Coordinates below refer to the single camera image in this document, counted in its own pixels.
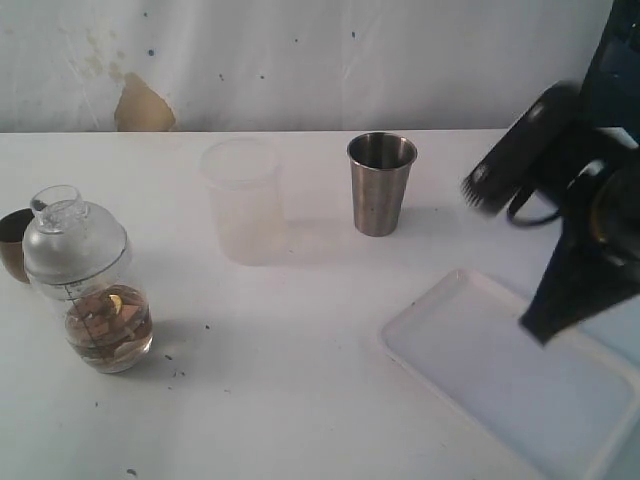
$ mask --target glass jar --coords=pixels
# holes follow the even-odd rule
[[[153,334],[149,304],[130,268],[127,232],[69,185],[41,191],[31,209],[25,272],[64,325],[67,341],[99,372],[133,366]]]

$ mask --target white tray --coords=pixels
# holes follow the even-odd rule
[[[386,324],[380,340],[549,479],[601,479],[638,418],[640,376],[575,329],[541,348],[518,325],[526,306],[458,270]]]

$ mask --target white wall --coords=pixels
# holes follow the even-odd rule
[[[113,130],[127,72],[181,130],[507,126],[582,79],[612,4],[0,2],[0,131]]]

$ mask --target brown liquid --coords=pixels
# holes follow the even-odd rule
[[[152,340],[149,305],[140,292],[112,285],[74,301],[67,312],[69,343],[92,367],[114,373],[132,366]]]

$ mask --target white table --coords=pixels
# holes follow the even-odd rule
[[[35,293],[0,274],[0,476],[516,478],[501,446],[376,344],[381,324],[454,268],[534,291],[560,225],[513,229],[458,193],[502,133],[406,132],[419,158],[398,230],[377,239],[352,225],[355,133],[257,134],[283,154],[291,237],[265,267],[219,253],[195,168],[232,134],[0,135],[0,213],[77,186],[127,228],[155,322],[144,363],[101,375]]]

